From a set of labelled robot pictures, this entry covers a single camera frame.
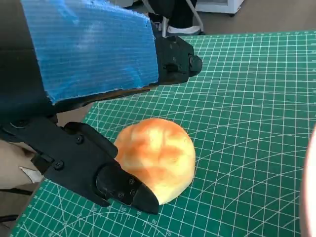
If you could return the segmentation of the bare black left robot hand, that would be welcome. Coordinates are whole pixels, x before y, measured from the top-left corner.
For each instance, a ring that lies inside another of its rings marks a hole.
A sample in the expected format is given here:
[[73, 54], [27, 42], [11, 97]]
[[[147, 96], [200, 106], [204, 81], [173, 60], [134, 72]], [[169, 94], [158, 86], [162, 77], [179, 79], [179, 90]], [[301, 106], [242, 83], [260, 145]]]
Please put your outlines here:
[[29, 145], [41, 175], [99, 206], [114, 199], [157, 214], [154, 192], [115, 161], [116, 146], [88, 124], [58, 126], [57, 114], [184, 83], [201, 68], [189, 43], [107, 1], [3, 0], [0, 137]]

